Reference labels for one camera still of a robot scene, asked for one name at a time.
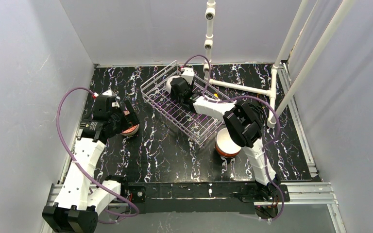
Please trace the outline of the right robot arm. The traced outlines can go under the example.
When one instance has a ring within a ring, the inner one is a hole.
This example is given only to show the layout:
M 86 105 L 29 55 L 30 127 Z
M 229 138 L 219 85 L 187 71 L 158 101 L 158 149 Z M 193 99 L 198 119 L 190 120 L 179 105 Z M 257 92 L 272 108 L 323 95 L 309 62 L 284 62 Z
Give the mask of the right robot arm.
M 166 82 L 170 97 L 189 111 L 221 120 L 231 140 L 246 154 L 254 171 L 255 181 L 264 186 L 278 186 L 276 172 L 272 168 L 262 143 L 264 112 L 261 107 L 247 101 L 223 102 L 193 92 L 191 85 L 180 76 L 172 76 Z

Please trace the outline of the white wire dish rack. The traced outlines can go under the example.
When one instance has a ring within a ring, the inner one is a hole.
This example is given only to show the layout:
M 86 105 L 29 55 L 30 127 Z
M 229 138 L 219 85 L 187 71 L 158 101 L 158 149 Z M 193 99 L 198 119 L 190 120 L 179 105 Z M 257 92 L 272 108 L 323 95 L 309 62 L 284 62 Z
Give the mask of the white wire dish rack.
M 175 125 L 188 138 L 203 144 L 224 123 L 223 116 L 235 106 L 195 75 L 193 68 L 174 60 L 141 85 L 144 101 Z

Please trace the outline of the orange patterned bowl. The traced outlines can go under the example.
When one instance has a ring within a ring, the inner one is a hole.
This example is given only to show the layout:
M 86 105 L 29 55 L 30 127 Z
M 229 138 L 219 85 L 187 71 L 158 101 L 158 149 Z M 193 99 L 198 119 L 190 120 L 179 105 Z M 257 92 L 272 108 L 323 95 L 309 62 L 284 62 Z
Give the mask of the orange patterned bowl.
M 123 136 L 133 136 L 139 130 L 139 125 L 135 125 L 121 133 Z

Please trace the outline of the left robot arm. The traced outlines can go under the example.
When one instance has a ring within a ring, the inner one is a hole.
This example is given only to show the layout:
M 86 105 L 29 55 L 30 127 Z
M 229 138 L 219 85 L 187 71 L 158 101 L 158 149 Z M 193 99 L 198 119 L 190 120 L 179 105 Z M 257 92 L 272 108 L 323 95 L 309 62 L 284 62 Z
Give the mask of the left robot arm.
M 118 103 L 111 95 L 95 97 L 88 118 L 82 119 L 75 138 L 71 165 L 54 202 L 45 206 L 43 219 L 56 233 L 92 233 L 99 214 L 116 198 L 121 179 L 109 176 L 89 193 L 94 171 L 107 140 L 139 124 L 129 99 Z

